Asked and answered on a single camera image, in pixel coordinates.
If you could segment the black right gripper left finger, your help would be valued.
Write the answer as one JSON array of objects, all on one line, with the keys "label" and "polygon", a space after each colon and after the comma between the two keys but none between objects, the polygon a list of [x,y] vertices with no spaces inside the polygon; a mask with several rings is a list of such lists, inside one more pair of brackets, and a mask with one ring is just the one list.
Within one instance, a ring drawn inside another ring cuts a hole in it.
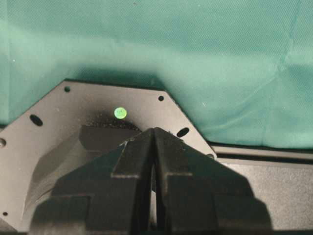
[{"label": "black right gripper left finger", "polygon": [[154,131],[61,177],[35,210],[34,235],[138,235],[150,226]]}]

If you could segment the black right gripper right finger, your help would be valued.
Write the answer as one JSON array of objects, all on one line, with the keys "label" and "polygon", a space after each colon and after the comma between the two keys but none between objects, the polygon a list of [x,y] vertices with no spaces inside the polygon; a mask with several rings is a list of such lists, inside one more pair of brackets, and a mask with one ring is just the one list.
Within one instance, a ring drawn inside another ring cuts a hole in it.
[{"label": "black right gripper right finger", "polygon": [[157,227],[167,235],[268,235],[246,177],[156,128]]}]

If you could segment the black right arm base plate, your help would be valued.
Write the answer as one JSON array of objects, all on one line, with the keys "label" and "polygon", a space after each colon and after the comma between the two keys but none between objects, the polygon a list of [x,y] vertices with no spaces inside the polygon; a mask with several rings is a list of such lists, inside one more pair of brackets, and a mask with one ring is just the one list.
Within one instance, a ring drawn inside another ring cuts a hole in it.
[{"label": "black right arm base plate", "polygon": [[26,232],[58,178],[159,127],[215,152],[164,91],[64,81],[0,133],[0,222]]}]

